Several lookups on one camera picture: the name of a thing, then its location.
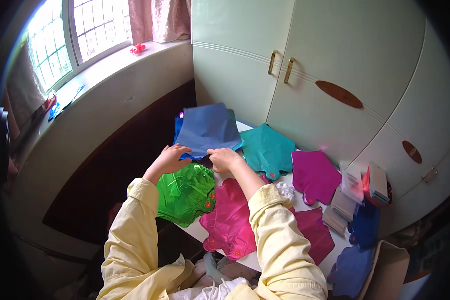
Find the teal foil balloon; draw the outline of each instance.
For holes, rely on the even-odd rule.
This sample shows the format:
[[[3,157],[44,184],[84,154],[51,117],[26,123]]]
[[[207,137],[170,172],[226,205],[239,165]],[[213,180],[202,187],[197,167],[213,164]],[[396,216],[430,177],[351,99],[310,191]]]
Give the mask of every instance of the teal foil balloon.
[[[292,152],[295,142],[279,134],[267,124],[240,132],[243,158],[255,172],[265,172],[267,179],[277,180],[280,174],[293,171]]]
[[[157,184],[158,216],[181,227],[215,207],[214,172],[191,163],[173,174],[164,174]]]

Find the person's left hand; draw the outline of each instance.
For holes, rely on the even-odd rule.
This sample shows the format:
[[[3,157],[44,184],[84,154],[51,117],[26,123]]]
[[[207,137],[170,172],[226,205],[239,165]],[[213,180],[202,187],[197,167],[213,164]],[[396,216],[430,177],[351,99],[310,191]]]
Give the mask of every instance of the person's left hand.
[[[180,144],[175,144],[171,147],[167,146],[162,150],[162,153],[155,159],[153,164],[145,172],[143,179],[146,179],[157,185],[158,180],[163,174],[175,173],[182,169],[184,166],[190,164],[192,159],[187,158],[180,160],[180,157],[187,152],[191,152],[192,149]]]

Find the jacket sleeve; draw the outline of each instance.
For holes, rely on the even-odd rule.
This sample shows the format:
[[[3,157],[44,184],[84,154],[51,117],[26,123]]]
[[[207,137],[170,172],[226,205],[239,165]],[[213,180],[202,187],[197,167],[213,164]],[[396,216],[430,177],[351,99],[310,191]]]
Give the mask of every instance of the jacket sleeve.
[[[120,299],[158,268],[156,186],[137,178],[113,221],[102,264],[104,287],[98,299]]]
[[[250,224],[262,269],[260,297],[327,299],[325,276],[308,254],[310,242],[297,228],[292,205],[274,184],[261,187],[250,199]]]

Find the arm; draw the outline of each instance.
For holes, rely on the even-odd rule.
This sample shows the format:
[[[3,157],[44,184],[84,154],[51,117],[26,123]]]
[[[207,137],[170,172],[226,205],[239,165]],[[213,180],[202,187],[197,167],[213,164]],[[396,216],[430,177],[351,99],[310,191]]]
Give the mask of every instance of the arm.
[[[125,297],[158,268],[156,184],[163,174],[188,165],[191,159],[179,161],[179,158],[190,151],[178,144],[165,147],[143,178],[133,180],[128,186],[128,198],[116,215],[105,243],[104,286],[98,299]]]
[[[236,152],[209,150],[213,170],[231,172],[248,200],[250,223],[262,268],[255,291],[265,299],[326,299],[327,284],[322,271],[308,255],[310,242],[297,228],[292,205],[274,184],[265,185]]]

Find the wooden oval decoration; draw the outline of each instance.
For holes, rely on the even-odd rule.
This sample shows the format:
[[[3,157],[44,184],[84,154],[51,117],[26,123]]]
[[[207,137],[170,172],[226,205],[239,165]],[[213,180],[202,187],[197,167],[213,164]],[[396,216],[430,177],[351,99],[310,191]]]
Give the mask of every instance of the wooden oval decoration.
[[[420,152],[412,145],[409,141],[402,142],[403,148],[407,152],[407,154],[413,159],[413,161],[417,164],[422,163],[422,156]]]
[[[343,104],[349,105],[356,109],[363,108],[362,102],[357,97],[355,97],[354,94],[350,93],[343,87],[339,87],[336,84],[333,84],[333,83],[330,83],[327,81],[323,81],[323,80],[318,80],[315,82],[315,84],[317,85],[317,87],[320,90],[324,91],[330,97],[337,99],[338,101],[342,102]]]

